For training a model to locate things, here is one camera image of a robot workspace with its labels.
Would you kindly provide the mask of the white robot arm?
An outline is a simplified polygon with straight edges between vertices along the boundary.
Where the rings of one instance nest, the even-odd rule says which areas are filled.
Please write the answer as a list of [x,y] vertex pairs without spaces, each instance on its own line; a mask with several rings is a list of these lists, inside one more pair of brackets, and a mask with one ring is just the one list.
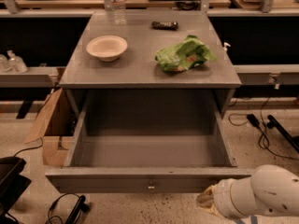
[[209,214],[231,220],[252,215],[299,216],[299,176],[276,165],[263,165],[249,177],[223,179],[196,199]]

